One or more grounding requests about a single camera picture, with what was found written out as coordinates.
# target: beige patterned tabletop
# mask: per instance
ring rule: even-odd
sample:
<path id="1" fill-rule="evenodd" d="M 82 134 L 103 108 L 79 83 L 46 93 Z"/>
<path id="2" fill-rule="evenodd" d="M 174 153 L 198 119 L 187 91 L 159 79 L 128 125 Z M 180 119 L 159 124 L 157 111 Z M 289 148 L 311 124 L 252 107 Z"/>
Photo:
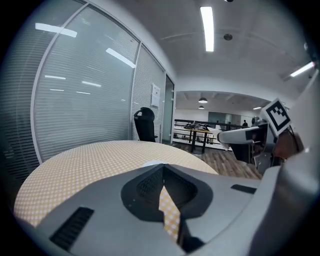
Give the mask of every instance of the beige patterned tabletop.
<path id="1" fill-rule="evenodd" d="M 87 185 L 154 160 L 217 174 L 196 156 L 173 146 L 137 140 L 93 143 L 62 152 L 36 168 L 17 194 L 14 213 L 36 227 L 52 209 Z M 176 240 L 180 212 L 165 187 L 159 210 L 164 212 L 164 228 Z"/>

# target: black office chair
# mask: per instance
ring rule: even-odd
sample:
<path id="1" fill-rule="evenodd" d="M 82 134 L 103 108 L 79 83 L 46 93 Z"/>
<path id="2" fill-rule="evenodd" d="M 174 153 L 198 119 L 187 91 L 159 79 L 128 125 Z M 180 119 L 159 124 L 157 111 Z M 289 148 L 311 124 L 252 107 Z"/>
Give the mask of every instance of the black office chair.
<path id="1" fill-rule="evenodd" d="M 134 123 L 136 131 L 139 135 L 140 141 L 144 142 L 156 142 L 155 138 L 155 126 L 154 126 L 155 114 L 148 107 L 142 107 L 134 114 Z"/>

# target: desk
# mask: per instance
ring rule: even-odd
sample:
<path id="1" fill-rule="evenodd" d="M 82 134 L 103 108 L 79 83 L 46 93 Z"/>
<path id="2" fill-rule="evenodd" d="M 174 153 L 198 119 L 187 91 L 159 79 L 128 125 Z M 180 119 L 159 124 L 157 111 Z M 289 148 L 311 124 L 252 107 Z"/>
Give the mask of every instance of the desk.
<path id="1" fill-rule="evenodd" d="M 212 132 L 208 131 L 208 130 L 197 130 L 197 129 L 190 129 L 190 136 L 189 136 L 189 143 L 191 141 L 191 136 L 192 136 L 192 132 L 193 132 L 193 137 L 192 137 L 192 145 L 191 145 L 191 153 L 192 154 L 203 154 L 205 152 L 205 148 L 206 148 L 206 142 L 207 142 L 207 134 L 212 134 Z M 196 150 L 196 137 L 197 137 L 197 133 L 204 133 L 204 139 L 203 139 L 203 146 L 202 146 L 202 150 Z"/>
<path id="2" fill-rule="evenodd" d="M 17 194 L 14 213 L 36 227 L 52 209 L 87 185 L 152 160 L 217 174 L 196 156 L 173 146 L 136 140 L 93 143 L 57 154 L 36 168 Z M 180 213 L 165 188 L 159 210 L 165 214 L 164 228 L 176 240 Z"/>

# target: wooden floor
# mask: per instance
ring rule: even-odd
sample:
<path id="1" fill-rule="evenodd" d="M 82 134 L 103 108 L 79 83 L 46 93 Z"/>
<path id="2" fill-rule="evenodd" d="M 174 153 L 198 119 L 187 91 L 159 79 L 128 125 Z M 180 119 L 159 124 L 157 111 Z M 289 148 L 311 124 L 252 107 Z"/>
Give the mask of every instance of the wooden floor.
<path id="1" fill-rule="evenodd" d="M 172 146 L 187 152 L 191 148 L 190 145 L 175 142 Z M 206 148 L 204 154 L 195 154 L 194 156 L 211 166 L 220 175 L 255 180 L 262 178 L 253 164 L 238 161 L 232 152 Z"/>

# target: office room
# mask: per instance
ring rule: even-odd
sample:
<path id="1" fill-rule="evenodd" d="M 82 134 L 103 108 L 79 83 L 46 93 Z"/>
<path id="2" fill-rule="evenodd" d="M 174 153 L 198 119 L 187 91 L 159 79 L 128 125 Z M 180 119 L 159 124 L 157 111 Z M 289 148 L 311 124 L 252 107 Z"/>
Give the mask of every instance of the office room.
<path id="1" fill-rule="evenodd" d="M 281 2 L 23 3 L 0 69 L 4 247 L 312 249 L 295 241 L 320 198 L 318 9 Z"/>

